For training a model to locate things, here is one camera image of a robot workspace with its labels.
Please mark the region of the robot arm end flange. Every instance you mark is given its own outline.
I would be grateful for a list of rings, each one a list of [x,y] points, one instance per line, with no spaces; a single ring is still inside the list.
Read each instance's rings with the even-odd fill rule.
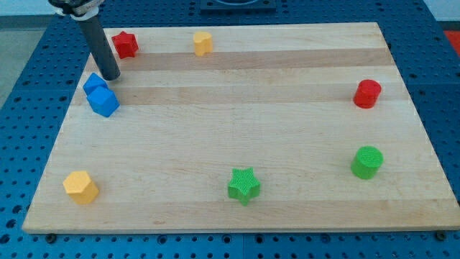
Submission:
[[[47,0],[59,15],[73,15],[83,17],[86,14],[98,12],[98,7],[104,0]]]

